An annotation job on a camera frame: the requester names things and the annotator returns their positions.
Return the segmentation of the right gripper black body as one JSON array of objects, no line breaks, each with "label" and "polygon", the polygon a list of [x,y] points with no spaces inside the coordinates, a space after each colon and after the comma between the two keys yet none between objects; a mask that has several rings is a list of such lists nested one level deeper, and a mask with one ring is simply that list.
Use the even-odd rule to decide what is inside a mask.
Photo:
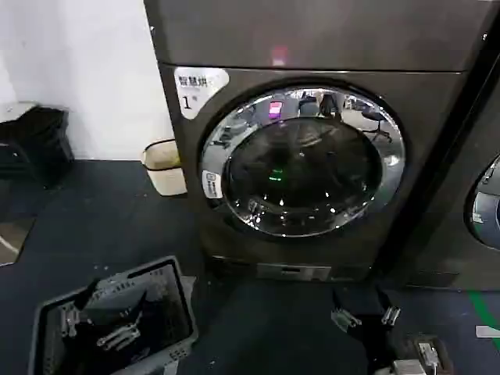
[{"label": "right gripper black body", "polygon": [[415,359],[408,342],[393,337],[395,327],[395,323],[381,321],[362,321],[350,327],[350,336],[363,346],[367,366],[392,366],[396,360]]}]

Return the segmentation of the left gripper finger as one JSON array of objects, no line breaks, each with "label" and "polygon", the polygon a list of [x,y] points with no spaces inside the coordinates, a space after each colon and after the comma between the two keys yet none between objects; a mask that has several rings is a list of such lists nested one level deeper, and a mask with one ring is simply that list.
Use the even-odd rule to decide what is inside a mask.
[{"label": "left gripper finger", "polygon": [[126,316],[126,322],[116,327],[109,334],[100,337],[96,345],[101,349],[123,349],[141,336],[139,323],[143,316],[144,304],[147,298],[145,291],[135,307]]},{"label": "left gripper finger", "polygon": [[80,324],[80,315],[90,302],[99,279],[94,279],[84,290],[79,291],[69,301],[65,302],[60,310],[60,327],[63,337],[75,337],[77,335],[77,324]]}]

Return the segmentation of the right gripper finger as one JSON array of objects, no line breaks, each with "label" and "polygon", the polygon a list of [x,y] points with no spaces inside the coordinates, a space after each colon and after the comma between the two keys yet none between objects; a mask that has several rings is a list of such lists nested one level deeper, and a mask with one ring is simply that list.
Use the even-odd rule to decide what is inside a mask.
[{"label": "right gripper finger", "polygon": [[379,287],[376,287],[377,297],[379,303],[384,309],[384,314],[381,318],[381,323],[383,325],[395,325],[396,320],[399,318],[401,313],[401,308],[393,305],[389,296]]},{"label": "right gripper finger", "polygon": [[345,333],[360,327],[362,325],[362,321],[343,308],[337,292],[333,290],[331,295],[333,308],[330,313],[330,318],[335,325]]}]

